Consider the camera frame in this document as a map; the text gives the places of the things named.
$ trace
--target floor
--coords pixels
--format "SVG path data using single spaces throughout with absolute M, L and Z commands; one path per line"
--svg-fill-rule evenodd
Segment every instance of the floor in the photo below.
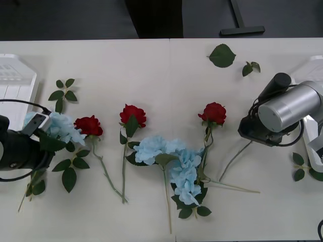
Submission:
M 130 15 L 125 2 L 140 7 Z M 237 2 L 246 26 L 266 29 L 252 37 L 323 37 L 322 0 Z M 132 19 L 146 30 L 142 38 L 218 38 L 235 27 L 229 0 L 0 0 L 0 40 L 138 38 Z

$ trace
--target red rose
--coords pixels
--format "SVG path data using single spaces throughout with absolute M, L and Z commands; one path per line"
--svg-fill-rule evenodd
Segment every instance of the red rose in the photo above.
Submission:
M 103 130 L 100 127 L 99 120 L 92 115 L 92 117 L 83 117 L 76 119 L 74 123 L 77 129 L 82 130 L 82 134 L 100 136 Z
M 146 122 L 147 118 L 145 117 L 146 113 L 141 109 L 133 105 L 126 105 L 123 109 L 123 112 L 120 113 L 121 122 L 127 124 L 131 115 L 135 115 L 139 125 L 143 128 L 146 127 L 144 122 Z
M 217 123 L 217 125 L 223 125 L 226 119 L 226 109 L 222 107 L 221 104 L 216 102 L 210 103 L 204 109 L 203 114 L 199 114 L 198 116 L 202 118 L 204 121 L 211 121 Z

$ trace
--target white table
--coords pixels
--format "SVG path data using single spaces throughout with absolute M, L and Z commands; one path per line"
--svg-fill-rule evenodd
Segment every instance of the white table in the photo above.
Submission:
M 122 150 L 119 113 L 124 104 L 142 107 L 147 127 L 134 139 L 160 134 L 181 138 L 200 148 L 204 129 L 197 116 L 206 104 L 219 102 L 227 109 L 206 174 L 219 178 L 232 156 L 248 141 L 237 133 L 255 97 L 277 72 L 289 73 L 312 55 L 322 54 L 322 39 L 193 39 L 0 42 L 0 53 L 21 55 L 41 76 L 36 102 L 52 106 L 49 95 L 57 79 L 76 78 L 79 104 L 68 104 L 74 118 L 95 115 L 104 129 L 98 153 L 110 176 L 122 187 Z M 237 55 L 232 66 L 215 67 L 207 55 L 226 43 Z M 261 74 L 241 75 L 245 61 L 255 61 Z M 123 205 L 109 187 L 98 161 L 89 156 L 91 169 L 77 171 L 70 194 L 60 172 L 49 172 L 44 194 L 17 208 L 27 180 L 0 184 L 0 236 L 3 241 L 223 241 L 318 239 L 323 219 L 323 184 L 308 174 L 293 182 L 293 151 L 305 154 L 301 142 L 289 148 L 252 144 L 227 172 L 224 182 L 260 190 L 243 193 L 209 185 L 203 205 L 212 214 L 177 218 L 173 201 L 174 233 L 169 235 L 163 175 L 157 166 L 127 164 Z M 51 168 L 66 157 L 60 152 Z M 23 174 L 0 172 L 9 177 Z

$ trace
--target blue flower cluster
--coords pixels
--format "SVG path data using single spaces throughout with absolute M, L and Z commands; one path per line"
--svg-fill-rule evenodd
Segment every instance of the blue flower cluster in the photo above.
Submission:
M 167 141 L 161 136 L 147 137 L 135 146 L 136 162 L 144 162 L 147 165 L 155 163 L 155 157 L 159 154 L 172 154 L 179 157 L 173 161 L 170 170 L 171 183 L 176 184 L 175 195 L 179 195 L 180 201 L 186 205 L 198 201 L 194 198 L 201 193 L 201 187 L 195 185 L 197 179 L 197 167 L 201 163 L 201 153 L 187 149 L 179 139 Z
M 35 114 L 35 112 L 26 114 L 24 126 L 28 124 L 28 122 L 34 117 Z M 85 145 L 84 139 L 86 135 L 82 135 L 81 130 L 74 128 L 71 117 L 64 114 L 59 114 L 58 112 L 52 112 L 49 117 L 51 119 L 51 125 L 46 131 L 49 136 L 53 138 L 59 137 L 59 139 L 64 141 L 65 143 L 68 143 L 70 140 L 72 140 L 75 143 Z

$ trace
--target green leaf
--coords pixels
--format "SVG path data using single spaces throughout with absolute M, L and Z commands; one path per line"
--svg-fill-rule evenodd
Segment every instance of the green leaf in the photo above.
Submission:
M 76 172 L 73 168 L 69 167 L 64 170 L 62 175 L 63 186 L 65 187 L 68 193 L 71 192 L 76 183 Z
M 49 137 L 46 133 L 39 133 L 40 150 L 56 152 L 65 148 L 66 143 Z
M 73 160 L 73 166 L 75 166 L 76 168 L 79 169 L 89 169 L 90 166 L 85 162 L 85 160 L 83 160 L 82 158 L 75 158 Z
M 31 173 L 30 178 L 33 178 L 31 185 L 34 186 L 37 183 L 39 183 L 40 179 L 42 178 L 45 172 L 46 172 L 46 169 L 41 169 Z
M 29 197 L 32 194 L 32 186 L 30 186 L 26 192 L 26 197 Z
M 295 152 L 293 152 L 293 161 L 295 162 L 295 164 L 297 165 L 303 165 L 304 164 L 304 159 L 300 154 L 297 154 Z
M 128 142 L 127 138 L 121 134 L 120 130 L 120 144 L 125 145 Z
M 257 62 L 251 62 L 251 66 L 260 73 L 260 65 Z
M 178 215 L 179 218 L 185 219 L 192 215 L 192 209 L 182 209 L 180 214 Z
M 70 86 L 72 86 L 72 85 L 73 85 L 74 81 L 75 81 L 75 79 L 68 79 L 68 80 L 66 81 L 66 83 L 65 83 L 65 86 L 66 86 L 67 88 L 69 88 Z
M 62 113 L 63 111 L 63 99 L 60 98 L 57 100 L 56 105 L 55 105 L 55 112 Z
M 75 151 L 75 146 L 74 144 L 70 141 L 67 143 L 65 149 L 69 152 L 74 152 Z
M 310 175 L 316 179 L 319 180 L 320 182 L 323 182 L 323 173 L 322 172 L 317 172 L 313 168 L 309 170 Z
M 204 206 L 197 207 L 197 214 L 202 217 L 206 217 L 211 213 L 212 212 L 207 207 L 204 207 Z
M 56 81 L 56 86 L 57 86 L 58 88 L 63 88 L 63 87 L 64 87 L 64 84 L 62 83 L 62 81 L 61 81 L 61 80 L 57 80 L 57 81 Z
M 200 181 L 199 185 L 201 186 L 201 193 L 197 194 L 195 196 L 195 199 L 198 201 L 199 204 L 202 204 L 203 199 L 205 198 L 206 193 L 207 193 L 207 188 L 204 187 L 204 183 L 201 181 Z
M 58 163 L 52 171 L 56 172 L 56 171 L 66 170 L 67 168 L 70 167 L 71 164 L 72 163 L 70 159 L 63 160 L 60 163 Z
M 53 92 L 50 96 L 49 96 L 49 101 L 55 101 L 58 100 L 60 98 L 62 98 L 64 96 L 64 92 L 62 90 L 58 90 Z
M 65 94 L 65 98 L 69 101 L 73 101 L 73 102 L 77 101 L 77 98 L 76 98 L 74 92 L 72 92 L 72 91 L 67 91 L 67 93 Z
M 253 69 L 252 66 L 249 62 L 247 62 L 247 64 L 243 67 L 242 69 L 242 76 L 248 76 L 250 73 L 252 73 Z
M 85 157 L 90 153 L 90 150 L 80 150 L 76 153 L 77 157 Z
M 236 55 L 226 44 L 220 44 L 212 51 L 209 59 L 215 66 L 225 68 L 232 65 L 235 57 Z
M 126 134 L 127 137 L 132 138 L 138 128 L 138 120 L 135 115 L 131 115 L 126 124 Z
M 166 166 L 172 160 L 178 160 L 178 157 L 170 154 L 159 154 L 155 158 L 155 162 L 161 166 Z
M 178 195 L 174 195 L 172 196 L 171 198 L 173 199 L 173 201 L 176 203 L 177 205 L 177 210 L 178 209 L 192 209 L 192 208 L 195 208 L 197 207 L 197 205 L 195 203 L 192 203 L 190 205 L 186 205 L 185 203 L 183 203 L 180 198 L 180 196 Z
M 41 180 L 40 183 L 38 183 L 32 188 L 32 193 L 33 195 L 37 196 L 39 194 L 42 194 L 45 191 L 45 188 L 46 188 L 45 181 Z
M 130 149 L 133 149 L 134 146 L 139 146 L 139 145 L 140 145 L 140 142 L 137 142 L 137 141 L 132 141 L 128 143 L 128 147 Z
M 305 176 L 305 172 L 303 169 L 298 169 L 294 173 L 294 181 L 298 182 L 299 180 L 302 180 Z
M 129 156 L 126 156 L 126 159 L 129 161 L 129 163 L 131 163 L 133 165 L 137 165 L 137 166 L 148 166 L 144 162 L 140 162 L 140 163 L 136 162 L 136 160 L 135 160 L 136 159 L 136 153 L 137 153 L 137 151 L 132 152 L 131 155 L 129 155 Z

